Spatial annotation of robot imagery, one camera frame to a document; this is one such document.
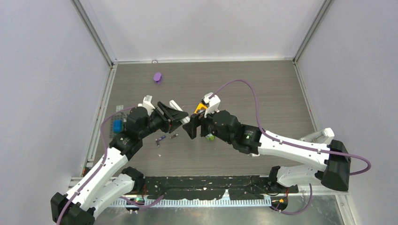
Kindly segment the white remote control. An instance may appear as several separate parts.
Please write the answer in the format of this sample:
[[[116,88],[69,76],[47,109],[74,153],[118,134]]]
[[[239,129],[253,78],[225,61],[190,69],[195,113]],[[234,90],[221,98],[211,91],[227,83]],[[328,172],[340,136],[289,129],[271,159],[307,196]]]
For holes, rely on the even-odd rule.
[[[169,106],[173,110],[176,110],[179,113],[179,117],[181,118],[180,122],[182,124],[187,124],[190,121],[189,114],[187,112],[183,111],[182,108],[176,103],[176,101],[170,100],[169,101]]]

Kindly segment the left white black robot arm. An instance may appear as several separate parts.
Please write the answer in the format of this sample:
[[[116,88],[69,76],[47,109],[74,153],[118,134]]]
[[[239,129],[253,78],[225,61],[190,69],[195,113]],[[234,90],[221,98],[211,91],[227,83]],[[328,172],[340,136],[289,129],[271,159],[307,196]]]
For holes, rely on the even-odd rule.
[[[139,194],[144,188],[144,176],[127,167],[112,182],[110,178],[138,152],[143,139],[161,130],[172,133],[188,122],[188,113],[174,102],[153,106],[144,101],[129,108],[124,129],[116,134],[102,158],[68,192],[56,193],[50,201],[52,219],[58,225],[92,225],[96,218],[124,194]]]

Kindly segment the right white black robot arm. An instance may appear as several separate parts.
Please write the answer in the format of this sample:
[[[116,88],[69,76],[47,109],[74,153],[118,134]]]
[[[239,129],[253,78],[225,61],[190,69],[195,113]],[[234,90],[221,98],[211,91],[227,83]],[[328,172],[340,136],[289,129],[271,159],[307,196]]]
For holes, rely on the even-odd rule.
[[[335,191],[349,189],[351,159],[341,141],[335,140],[330,128],[309,134],[299,140],[283,137],[259,127],[242,124],[228,111],[201,112],[182,120],[191,139],[213,135],[244,154],[271,155],[299,162],[299,166],[274,166],[268,187],[281,192],[285,187],[322,184]]]

